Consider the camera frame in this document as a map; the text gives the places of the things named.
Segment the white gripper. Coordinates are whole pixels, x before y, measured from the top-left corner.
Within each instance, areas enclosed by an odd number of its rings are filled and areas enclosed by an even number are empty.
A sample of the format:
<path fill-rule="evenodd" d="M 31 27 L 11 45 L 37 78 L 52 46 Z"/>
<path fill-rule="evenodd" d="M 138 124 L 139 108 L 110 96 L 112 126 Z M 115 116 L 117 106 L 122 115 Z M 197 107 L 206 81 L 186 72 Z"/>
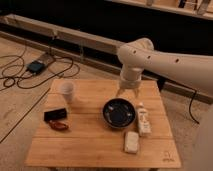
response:
<path fill-rule="evenodd" d="M 134 89 L 135 97 L 138 98 L 140 95 L 141 82 L 141 68 L 123 66 L 120 72 L 120 82 L 119 89 L 116 92 L 115 97 L 119 97 L 125 90 L 124 89 Z"/>

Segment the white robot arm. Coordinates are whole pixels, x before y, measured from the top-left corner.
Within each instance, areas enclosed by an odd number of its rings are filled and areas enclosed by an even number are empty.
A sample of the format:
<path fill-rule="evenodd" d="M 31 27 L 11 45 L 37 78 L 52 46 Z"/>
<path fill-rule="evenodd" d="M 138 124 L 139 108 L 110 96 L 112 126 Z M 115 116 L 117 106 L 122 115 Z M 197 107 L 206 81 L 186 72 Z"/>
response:
<path fill-rule="evenodd" d="M 213 98 L 213 56 L 156 51 L 148 38 L 121 45 L 117 56 L 121 89 L 138 89 L 143 70 L 148 70 Z M 213 103 L 201 120 L 186 171 L 213 171 Z"/>

